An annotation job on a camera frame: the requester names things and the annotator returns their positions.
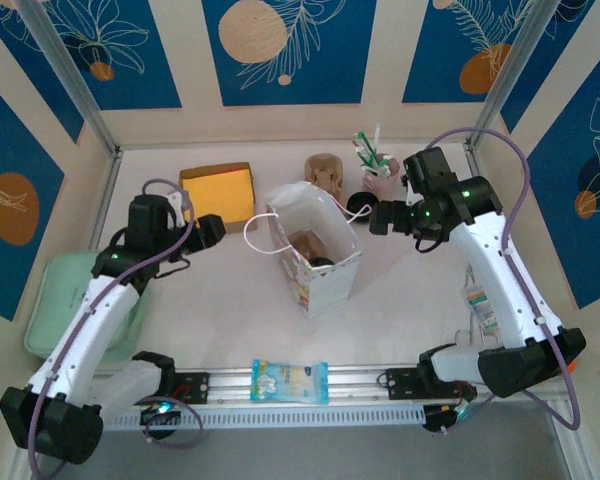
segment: blue snack packet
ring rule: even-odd
[[[254,360],[251,371],[251,401],[325,405],[329,403],[327,364],[321,362],[297,365]]]

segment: white floor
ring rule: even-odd
[[[402,164],[423,147],[396,142],[381,150]],[[443,149],[458,176],[468,177],[462,145],[445,144]],[[360,162],[350,142],[229,143],[125,151],[101,246],[126,225],[129,202],[147,179],[177,181],[186,168],[248,161],[260,213],[266,191],[302,180],[305,159],[322,152],[343,159],[345,194],[359,191]],[[405,198],[399,182],[395,198]],[[254,358],[375,365],[415,363],[421,352],[453,341],[454,332],[466,328],[469,317],[461,296],[467,261],[460,251],[445,244],[421,255],[412,238],[374,237],[365,225],[354,228],[365,250],[346,304],[308,320],[277,260],[251,250],[242,235],[230,234],[216,247],[191,256],[188,270],[151,284],[153,297],[138,350],[172,356],[183,369],[248,367]],[[271,247],[266,221],[259,222],[251,238],[261,248]]]

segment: gray floor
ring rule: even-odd
[[[193,432],[179,432],[172,441]],[[47,462],[44,470],[52,466]],[[216,430],[193,450],[106,433],[83,465],[59,479],[563,479],[548,417],[530,404],[494,404],[448,437],[419,426]]]

